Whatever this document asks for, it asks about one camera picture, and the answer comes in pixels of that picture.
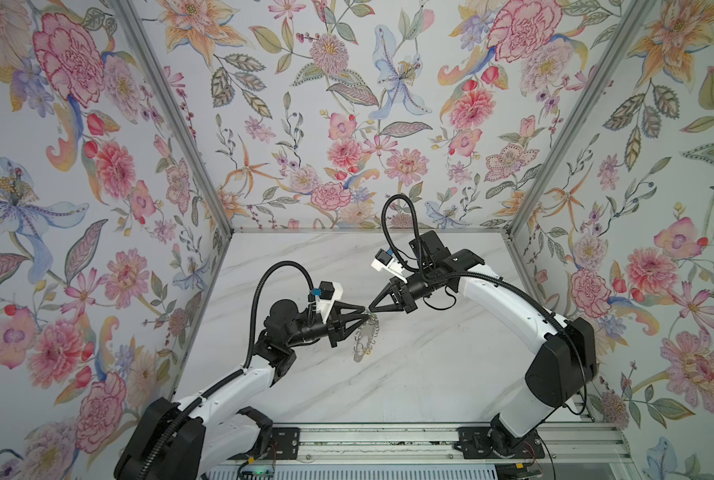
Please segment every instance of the red berry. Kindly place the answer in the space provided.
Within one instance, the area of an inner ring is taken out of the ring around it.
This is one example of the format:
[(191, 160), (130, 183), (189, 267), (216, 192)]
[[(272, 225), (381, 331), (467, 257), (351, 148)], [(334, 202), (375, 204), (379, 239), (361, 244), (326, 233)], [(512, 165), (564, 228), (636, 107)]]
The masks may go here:
[(475, 80), (469, 80), (463, 86), (464, 91), (471, 91), (477, 88), (477, 82)]

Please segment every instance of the orange lily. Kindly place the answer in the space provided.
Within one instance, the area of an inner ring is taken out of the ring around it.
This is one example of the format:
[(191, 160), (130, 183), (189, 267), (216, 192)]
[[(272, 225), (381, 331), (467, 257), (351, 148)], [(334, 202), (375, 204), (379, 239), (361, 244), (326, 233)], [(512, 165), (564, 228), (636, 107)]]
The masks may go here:
[[(248, 188), (248, 192), (245, 194), (245, 198), (247, 198), (248, 195), (250, 195), (250, 191), (253, 189), (253, 174), (261, 175), (262, 177), (266, 178), (272, 178), (274, 180), (279, 180), (279, 178), (273, 177), (269, 174), (265, 174), (258, 170), (258, 168), (268, 164), (250, 165), (250, 157), (248, 156), (248, 149), (245, 147), (245, 141), (242, 139), (242, 137), (239, 138), (239, 141), (242, 142), (242, 151), (245, 153), (245, 166), (242, 168), (237, 168), (232, 172), (229, 172), (229, 174), (226, 176), (226, 181), (223, 183), (221, 188), (225, 187), (228, 181), (235, 175), (237, 176), (237, 178), (241, 178), (247, 175), (247, 177), (245, 178), (245, 185), (248, 184), (248, 180), (250, 181), (250, 187)], [(245, 185), (242, 186), (240, 191), (245, 189)]]
[(576, 205), (580, 206), (581, 208), (583, 208), (583, 205), (581, 204), (581, 202), (576, 200), (575, 197), (573, 197), (573, 194), (575, 192), (577, 192), (579, 188), (581, 188), (581, 185), (583, 185), (583, 182), (586, 180), (586, 177), (589, 176), (589, 172), (591, 172), (591, 171), (592, 171), (592, 169), (591, 169), (591, 165), (590, 165), (589, 169), (586, 171), (586, 175), (583, 176), (581, 181), (578, 182), (578, 185), (573, 187), (573, 189), (570, 192), (565, 192), (561, 188), (553, 188), (553, 189), (547, 191), (544, 195), (548, 195), (548, 194), (551, 194), (554, 192), (554, 200), (559, 201), (559, 203), (557, 205), (548, 207), (547, 210), (552, 210), (552, 209), (555, 209), (555, 210), (548, 215), (544, 215), (544, 218), (546, 218), (547, 216), (557, 215), (559, 212), (561, 212), (563, 210), (563, 208), (565, 208), (565, 205), (567, 205), (567, 209), (570, 212), (570, 222), (573, 224), (573, 228), (576, 231), (578, 231), (578, 228), (576, 227), (576, 219), (573, 216), (573, 204), (576, 204)]

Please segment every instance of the red tulip bud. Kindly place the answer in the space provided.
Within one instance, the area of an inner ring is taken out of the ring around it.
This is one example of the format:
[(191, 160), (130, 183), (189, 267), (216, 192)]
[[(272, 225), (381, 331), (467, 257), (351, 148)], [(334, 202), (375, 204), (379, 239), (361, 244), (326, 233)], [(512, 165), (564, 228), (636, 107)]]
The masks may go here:
[(85, 365), (85, 368), (80, 370), (79, 373), (76, 374), (74, 379), (76, 380), (76, 388), (78, 389), (83, 389), (87, 386), (88, 383), (90, 383), (90, 379), (93, 378), (93, 373), (90, 370), (90, 366)]

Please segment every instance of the black cable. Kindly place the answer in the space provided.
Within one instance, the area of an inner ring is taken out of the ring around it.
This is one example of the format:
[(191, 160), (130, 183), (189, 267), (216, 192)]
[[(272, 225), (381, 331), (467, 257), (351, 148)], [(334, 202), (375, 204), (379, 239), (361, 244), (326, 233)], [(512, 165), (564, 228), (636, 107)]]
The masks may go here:
[(556, 480), (556, 470), (554, 469), (554, 458), (551, 456), (551, 452), (549, 451), (549, 446), (544, 442), (544, 439), (541, 437), (541, 435), (538, 433), (538, 429), (536, 429), (536, 437), (538, 437), (539, 440), (541, 440), (541, 443), (544, 444), (544, 448), (546, 449), (546, 456), (549, 457), (549, 460), (551, 460), (551, 472), (554, 478), (552, 480)]
[(253, 295), (253, 303), (250, 307), (250, 337), (248, 340), (248, 354), (245, 358), (245, 364), (242, 366), (247, 369), (250, 367), (250, 360), (253, 357), (253, 347), (256, 344), (256, 314), (258, 313), (258, 301), (261, 299), (261, 290), (263, 289), (266, 280), (274, 273), (275, 270), (280, 269), (284, 266), (293, 266), (301, 271), (306, 277), (306, 283), (308, 284), (309, 294), (308, 294), (308, 308), (306, 312), (306, 326), (311, 326), (314, 322), (314, 283), (312, 282), (312, 277), (308, 274), (306, 269), (297, 262), (292, 262), (290, 260), (284, 260), (282, 262), (277, 262), (276, 264), (269, 267), (268, 270), (263, 274), (261, 279), (258, 281), (258, 286), (256, 286), (256, 294)]

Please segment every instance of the pink flower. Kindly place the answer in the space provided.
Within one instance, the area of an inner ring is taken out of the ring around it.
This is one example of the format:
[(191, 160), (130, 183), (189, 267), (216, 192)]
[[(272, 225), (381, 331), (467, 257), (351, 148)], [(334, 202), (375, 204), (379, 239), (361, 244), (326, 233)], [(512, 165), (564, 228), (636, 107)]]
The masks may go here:
[(132, 77), (127, 62), (114, 55), (106, 57), (103, 87), (106, 98), (117, 106), (122, 115), (130, 121), (136, 120), (140, 106), (138, 83)]
[(62, 478), (74, 460), (74, 418), (48, 422), (29, 434), (19, 478), (54, 480)]
[(520, 90), (535, 91), (558, 79), (573, 57), (573, 45), (563, 39), (545, 44), (522, 63)]
[(170, 75), (170, 65), (165, 65), (164, 67), (162, 67), (162, 71), (165, 72), (165, 76), (167, 77), (167, 81), (171, 87), (184, 88), (186, 86), (185, 84), (179, 83), (181, 80), (183, 80), (182, 73), (174, 73)]
[(381, 157), (381, 152), (396, 152), (392, 147), (397, 146), (397, 141), (392, 140), (391, 137), (381, 139), (380, 135), (376, 135), (373, 137), (373, 141), (365, 140), (364, 144), (368, 146), (368, 149), (365, 151), (366, 154), (378, 154), (378, 156)]
[(458, 162), (448, 168), (448, 180), (452, 180), (458, 185), (461, 185), (463, 182), (471, 180), (471, 173), (469, 173), (464, 164)]
[(477, 127), (493, 113), (495, 106), (491, 92), (484, 89), (467, 91), (453, 106), (450, 122), (461, 129)]
[(532, 138), (536, 133), (536, 116), (531, 115), (520, 121), (520, 137)]
[(145, 271), (146, 258), (138, 254), (138, 249), (134, 248), (125, 252), (117, 252), (116, 264), (109, 262), (107, 265), (111, 274), (105, 274), (99, 280), (101, 285), (106, 285), (106, 298), (114, 300), (117, 298), (117, 309), (130, 306), (130, 298), (139, 296), (149, 291), (146, 281), (149, 279), (149, 272)]
[(677, 282), (677, 265), (655, 248), (635, 248), (629, 262), (626, 266), (629, 280), (645, 293), (665, 293)]
[(154, 207), (154, 200), (149, 195), (149, 188), (143, 183), (143, 180), (136, 182), (136, 187), (130, 192), (130, 208), (132, 216), (141, 224), (145, 224), (145, 217), (151, 216), (157, 209)]
[(33, 35), (36, 60), (64, 100), (69, 95), (87, 108), (103, 90), (103, 62), (96, 43), (63, 13), (42, 15), (42, 32)]
[(496, 62), (514, 62), (547, 43), (561, 19), (554, 0), (509, 0), (496, 15), (487, 47), (496, 47)]
[(657, 246), (663, 248), (663, 253), (671, 255), (674, 260), (701, 254), (701, 246), (697, 243), (698, 231), (689, 216), (661, 230), (653, 239)]
[(96, 154), (96, 175), (104, 191), (113, 198), (127, 197), (136, 178), (132, 156), (127, 148), (115, 141), (103, 142)]
[(290, 187), (300, 194), (310, 194), (320, 183), (317, 171), (311, 165), (294, 170), (290, 174)]
[(508, 144), (498, 155), (491, 155), (486, 159), (489, 170), (485, 179), (496, 181), (508, 178), (537, 156), (538, 150), (525, 150), (517, 144)]
[(677, 305), (685, 307), (679, 311), (679, 316), (681, 318), (685, 318), (689, 313), (692, 313), (693, 319), (696, 321), (698, 326), (701, 327), (701, 330), (708, 333), (704, 323), (714, 329), (714, 319), (707, 316), (714, 315), (714, 306), (700, 305), (706, 302), (712, 293), (708, 290), (701, 290), (696, 294), (695, 298), (691, 299), (690, 289), (690, 282), (682, 282), (682, 295), (678, 295), (672, 289), (669, 289), (669, 295), (672, 296)]
[(362, 147), (353, 138), (341, 138), (333, 142), (328, 150), (328, 158), (339, 168), (353, 167), (362, 160)]
[(314, 40), (309, 53), (314, 64), (330, 77), (341, 73), (349, 63), (349, 52), (346, 51), (346, 45), (335, 35), (321, 35), (320, 38)]
[(576, 264), (587, 270), (597, 271), (600, 269), (602, 259), (607, 253), (607, 244), (598, 236), (585, 235), (573, 245), (573, 255)]
[(395, 152), (391, 158), (386, 160), (386, 175), (389, 178), (399, 178), (400, 182), (410, 185), (420, 180), (421, 175), (426, 175), (428, 169), (426, 164), (429, 159), (422, 156), (418, 150), (410, 152), (409, 148), (402, 150), (402, 153)]
[(320, 185), (312, 192), (312, 203), (323, 210), (337, 210), (349, 205), (352, 201), (352, 191), (344, 189), (341, 184), (329, 182)]
[(357, 121), (354, 116), (347, 117), (346, 115), (333, 114), (330, 116), (330, 139), (349, 138), (357, 128)]
[(167, 244), (170, 240), (176, 238), (176, 224), (171, 220), (155, 220), (154, 236), (161, 243)]
[(189, 168), (186, 161), (181, 159), (178, 165), (173, 165), (167, 169), (167, 194), (165, 197), (171, 203), (178, 205), (178, 211), (184, 215), (189, 209), (189, 200), (192, 198), (191, 185), (189, 183)]
[(164, 158), (170, 156), (170, 147), (167, 142), (159, 135), (154, 135), (154, 147), (160, 152), (160, 155)]
[(74, 322), (61, 319), (45, 326), (36, 338), (36, 353), (29, 357), (31, 384), (46, 389), (69, 378), (84, 346), (82, 332)]
[(573, 300), (592, 318), (602, 318), (610, 311), (610, 289), (605, 280), (591, 270), (581, 269), (570, 278)]
[(676, 344), (668, 338), (663, 339), (661, 357), (669, 360), (670, 392), (685, 394), (690, 406), (698, 406), (698, 394), (703, 399), (703, 408), (714, 414), (714, 351), (709, 351), (712, 338), (703, 330), (698, 336), (690, 332), (677, 335)]
[(453, 141), (450, 142), (450, 149), (455, 150), (455, 153), (463, 157), (468, 157), (474, 148), (477, 147), (477, 142), (480, 141), (482, 130), (462, 130)]
[(103, 382), (90, 385), (90, 393), (82, 399), (77, 417), (76, 446), (93, 453), (111, 437), (120, 424), (127, 390), (119, 374), (111, 372)]
[(605, 159), (600, 165), (600, 172), (597, 174), (597, 177), (602, 178), (600, 180), (600, 185), (603, 190), (607, 190), (608, 188), (611, 190), (616, 189), (616, 182), (619, 180), (619, 178), (616, 177), (617, 173), (618, 154), (615, 154), (612, 157), (608, 155), (607, 159)]
[(76, 308), (76, 317), (79, 318), (85, 312), (86, 305), (95, 305), (96, 299), (90, 298), (90, 294), (93, 293), (100, 282), (100, 279), (96, 282), (96, 273), (97, 270), (91, 268), (87, 281), (85, 281), (85, 274), (80, 272), (80, 274), (76, 276), (76, 282), (79, 289), (76, 289), (71, 285), (64, 289), (64, 292), (66, 292), (68, 296), (76, 298), (76, 300), (64, 303), (61, 306), (61, 313), (66, 313), (69, 310)]
[(293, 20), (293, 13), (299, 12), (306, 8), (306, 5), (297, 4), (298, 0), (274, 0), (277, 5), (269, 5), (268, 10), (273, 13), (280, 12), (274, 15), (274, 18), (280, 18), (283, 15), (287, 15), (288, 18)]
[(14, 369), (23, 363), (35, 332), (36, 323), (27, 308), (17, 309), (11, 318), (0, 319), (0, 365)]
[(248, 120), (245, 120), (245, 130), (253, 140), (258, 137), (260, 141), (265, 141), (266, 143), (277, 136), (269, 127), (262, 124), (260, 120), (255, 120), (253, 117), (248, 117)]

